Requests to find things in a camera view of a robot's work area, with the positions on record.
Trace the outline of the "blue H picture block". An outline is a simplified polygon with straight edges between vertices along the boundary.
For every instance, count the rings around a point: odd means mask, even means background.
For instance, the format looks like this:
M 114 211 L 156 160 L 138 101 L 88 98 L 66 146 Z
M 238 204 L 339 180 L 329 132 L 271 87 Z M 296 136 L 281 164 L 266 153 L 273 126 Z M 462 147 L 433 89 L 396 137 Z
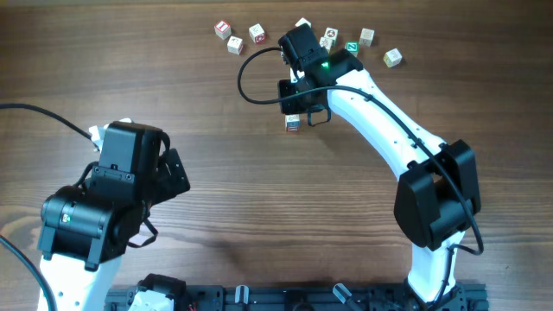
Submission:
M 299 114 L 285 115 L 285 130 L 298 131 L 300 128 L 301 119 Z

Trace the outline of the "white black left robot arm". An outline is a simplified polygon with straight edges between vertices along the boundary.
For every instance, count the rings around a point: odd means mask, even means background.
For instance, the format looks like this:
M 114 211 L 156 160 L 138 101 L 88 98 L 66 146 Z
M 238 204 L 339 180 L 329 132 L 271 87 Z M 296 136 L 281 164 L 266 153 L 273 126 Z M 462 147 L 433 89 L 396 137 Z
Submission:
M 126 118 L 87 132 L 100 153 L 73 185 L 41 209 L 40 310 L 100 310 L 127 248 L 151 207 L 189 190 L 176 149 L 163 130 Z

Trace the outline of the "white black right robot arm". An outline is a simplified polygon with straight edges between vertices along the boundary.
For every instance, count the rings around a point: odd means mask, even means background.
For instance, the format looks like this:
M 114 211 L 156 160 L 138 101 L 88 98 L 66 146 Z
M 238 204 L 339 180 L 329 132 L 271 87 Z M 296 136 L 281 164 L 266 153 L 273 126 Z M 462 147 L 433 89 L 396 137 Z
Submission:
M 396 176 L 394 217 L 412 243 L 409 308 L 439 310 L 453 299 L 456 254 L 481 209 L 475 155 L 462 140 L 446 143 L 414 122 L 376 86 L 346 49 L 330 54 L 308 25 L 278 46 L 290 66 L 279 83 L 285 114 L 326 110 L 352 125 Z

